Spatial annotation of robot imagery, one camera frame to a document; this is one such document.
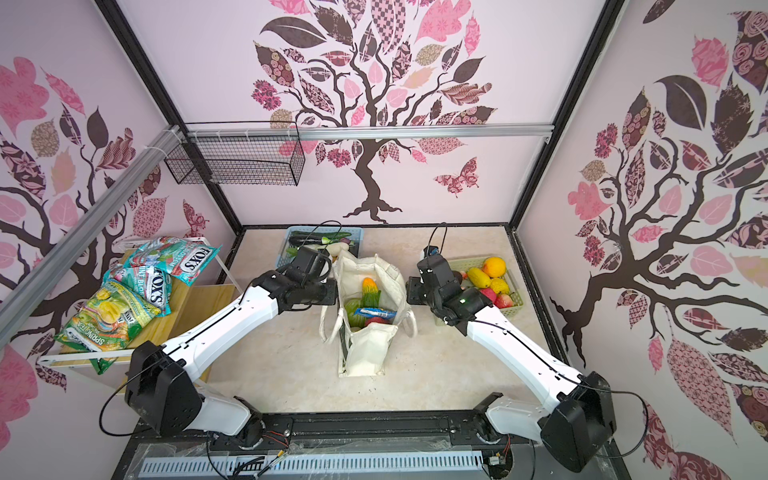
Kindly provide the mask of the yellow green papaya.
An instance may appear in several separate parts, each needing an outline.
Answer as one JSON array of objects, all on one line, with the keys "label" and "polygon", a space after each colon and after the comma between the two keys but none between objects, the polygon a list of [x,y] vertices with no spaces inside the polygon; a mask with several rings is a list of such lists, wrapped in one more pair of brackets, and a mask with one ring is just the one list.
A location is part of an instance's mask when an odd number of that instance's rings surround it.
[{"label": "yellow green papaya", "polygon": [[362,281],[361,306],[363,308],[378,308],[380,305],[381,291],[376,282],[366,277]]}]

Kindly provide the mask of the red bell pepper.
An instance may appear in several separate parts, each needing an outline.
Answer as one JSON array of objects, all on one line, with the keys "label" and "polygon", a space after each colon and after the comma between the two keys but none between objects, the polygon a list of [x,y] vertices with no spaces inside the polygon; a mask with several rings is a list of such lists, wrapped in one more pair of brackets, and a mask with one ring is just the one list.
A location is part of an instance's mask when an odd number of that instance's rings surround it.
[{"label": "red bell pepper", "polygon": [[387,320],[381,317],[372,317],[372,318],[366,319],[366,322],[365,322],[366,327],[369,325],[375,325],[375,324],[391,325],[391,322],[390,320]]}]

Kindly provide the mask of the blue M&M's candy bag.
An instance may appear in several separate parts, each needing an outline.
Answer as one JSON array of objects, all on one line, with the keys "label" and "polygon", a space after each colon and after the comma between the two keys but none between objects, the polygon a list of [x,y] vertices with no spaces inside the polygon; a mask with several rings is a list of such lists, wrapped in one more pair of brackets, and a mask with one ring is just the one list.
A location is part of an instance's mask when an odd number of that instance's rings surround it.
[{"label": "blue M&M's candy bag", "polygon": [[387,309],[380,309],[380,308],[357,308],[355,310],[355,314],[357,316],[362,316],[365,318],[380,318],[384,320],[394,320],[396,318],[397,312]]}]

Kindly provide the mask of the cream canvas grocery bag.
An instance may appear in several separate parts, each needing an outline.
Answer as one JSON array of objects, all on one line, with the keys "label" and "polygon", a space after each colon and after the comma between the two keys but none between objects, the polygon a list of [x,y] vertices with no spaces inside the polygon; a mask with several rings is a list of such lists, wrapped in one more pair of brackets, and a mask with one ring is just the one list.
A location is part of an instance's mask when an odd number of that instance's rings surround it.
[{"label": "cream canvas grocery bag", "polygon": [[[391,325],[369,325],[351,328],[344,304],[351,298],[362,297],[362,281],[372,278],[381,291],[378,308],[396,311]],[[415,314],[407,303],[405,278],[400,270],[375,255],[357,258],[344,251],[332,263],[331,279],[338,287],[338,310],[326,325],[329,308],[321,310],[319,334],[325,344],[339,345],[338,375],[340,377],[372,377],[381,375],[390,345],[399,332],[410,338],[418,334]]]}]

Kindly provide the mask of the green cabbage head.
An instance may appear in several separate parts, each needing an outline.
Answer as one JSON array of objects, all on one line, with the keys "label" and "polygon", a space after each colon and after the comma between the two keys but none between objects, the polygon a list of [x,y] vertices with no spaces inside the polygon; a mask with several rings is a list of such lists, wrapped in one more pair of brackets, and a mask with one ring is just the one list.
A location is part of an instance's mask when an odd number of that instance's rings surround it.
[{"label": "green cabbage head", "polygon": [[351,298],[344,304],[347,320],[351,328],[364,328],[366,318],[359,315],[357,310],[362,307],[360,298]]}]

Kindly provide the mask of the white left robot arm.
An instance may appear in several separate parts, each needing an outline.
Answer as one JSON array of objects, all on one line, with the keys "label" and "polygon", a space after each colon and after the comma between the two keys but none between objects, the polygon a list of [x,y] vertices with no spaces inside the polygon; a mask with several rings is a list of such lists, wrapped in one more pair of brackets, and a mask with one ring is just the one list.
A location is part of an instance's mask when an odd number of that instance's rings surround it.
[{"label": "white left robot arm", "polygon": [[126,404],[160,436],[187,430],[231,438],[244,449],[258,445],[262,414],[247,401],[226,397],[202,381],[202,374],[257,327],[284,312],[335,303],[332,259],[324,250],[302,247],[277,270],[254,278],[243,293],[187,332],[133,350],[125,386]]}]

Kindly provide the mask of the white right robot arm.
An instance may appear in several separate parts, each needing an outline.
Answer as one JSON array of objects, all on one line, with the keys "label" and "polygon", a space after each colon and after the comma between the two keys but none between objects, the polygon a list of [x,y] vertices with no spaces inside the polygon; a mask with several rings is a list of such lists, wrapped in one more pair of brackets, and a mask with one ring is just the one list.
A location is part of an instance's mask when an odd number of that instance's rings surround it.
[{"label": "white right robot arm", "polygon": [[503,435],[542,444],[562,467],[581,472],[617,429],[612,392],[598,373],[581,374],[509,322],[480,290],[462,287],[449,262],[432,247],[409,279],[408,301],[483,346],[535,395],[536,404],[497,396],[481,416]]}]

